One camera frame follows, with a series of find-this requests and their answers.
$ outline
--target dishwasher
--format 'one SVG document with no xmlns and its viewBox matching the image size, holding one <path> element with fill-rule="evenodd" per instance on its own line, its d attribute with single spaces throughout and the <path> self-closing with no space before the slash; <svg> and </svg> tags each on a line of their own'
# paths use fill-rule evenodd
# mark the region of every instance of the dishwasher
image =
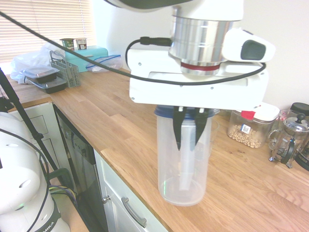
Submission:
<svg viewBox="0 0 309 232">
<path fill-rule="evenodd" d="M 93 147 L 54 105 L 67 152 L 78 211 L 90 232 L 108 232 Z"/>
</svg>

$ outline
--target teal container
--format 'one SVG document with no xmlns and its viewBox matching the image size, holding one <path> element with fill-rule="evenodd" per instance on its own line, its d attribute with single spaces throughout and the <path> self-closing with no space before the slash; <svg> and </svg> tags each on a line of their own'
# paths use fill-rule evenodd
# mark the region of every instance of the teal container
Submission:
<svg viewBox="0 0 309 232">
<path fill-rule="evenodd" d="M 103 47 L 99 47 L 99 46 L 88 46 L 87 49 L 85 50 L 75 50 L 76 53 L 87 57 L 91 60 L 100 58 L 100 57 L 107 57 L 108 56 L 108 51 L 106 48 Z M 68 52 L 65 52 L 66 55 L 66 60 L 67 62 L 71 63 L 71 64 L 75 64 L 78 66 L 78 71 L 80 73 L 82 72 L 86 72 L 86 66 L 88 64 L 87 61 L 84 61 L 83 59 L 78 58 L 75 55 L 72 55 Z"/>
</svg>

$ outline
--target jar with chickpeas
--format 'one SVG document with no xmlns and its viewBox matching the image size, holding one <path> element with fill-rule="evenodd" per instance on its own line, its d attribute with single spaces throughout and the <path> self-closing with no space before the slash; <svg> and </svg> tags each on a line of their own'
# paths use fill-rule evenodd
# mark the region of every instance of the jar with chickpeas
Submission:
<svg viewBox="0 0 309 232">
<path fill-rule="evenodd" d="M 252 111 L 234 110 L 231 113 L 227 136 L 248 147 L 259 148 L 267 140 L 279 111 L 279 108 L 267 103 L 261 103 Z"/>
</svg>

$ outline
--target glass jar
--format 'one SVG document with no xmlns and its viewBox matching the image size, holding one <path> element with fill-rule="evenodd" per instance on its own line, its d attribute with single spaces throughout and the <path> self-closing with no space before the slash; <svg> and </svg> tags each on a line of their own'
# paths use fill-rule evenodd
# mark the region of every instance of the glass jar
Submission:
<svg viewBox="0 0 309 232">
<path fill-rule="evenodd" d="M 251 148 L 259 148 L 264 145 L 276 117 L 271 121 L 255 117 L 249 120 L 242 117 L 241 112 L 234 110 L 231 114 L 227 135 Z"/>
</svg>

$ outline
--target label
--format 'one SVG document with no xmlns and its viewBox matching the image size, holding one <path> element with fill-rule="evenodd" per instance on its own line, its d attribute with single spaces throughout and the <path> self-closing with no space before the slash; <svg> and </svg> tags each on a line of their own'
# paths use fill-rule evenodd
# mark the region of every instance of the label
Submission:
<svg viewBox="0 0 309 232">
<path fill-rule="evenodd" d="M 251 129 L 251 127 L 249 127 L 249 126 L 247 126 L 247 125 L 245 125 L 245 124 L 243 124 L 243 125 L 241 126 L 241 128 L 240 128 L 240 130 L 241 130 L 242 132 L 246 133 L 246 134 L 249 134 L 250 129 Z"/>
</svg>

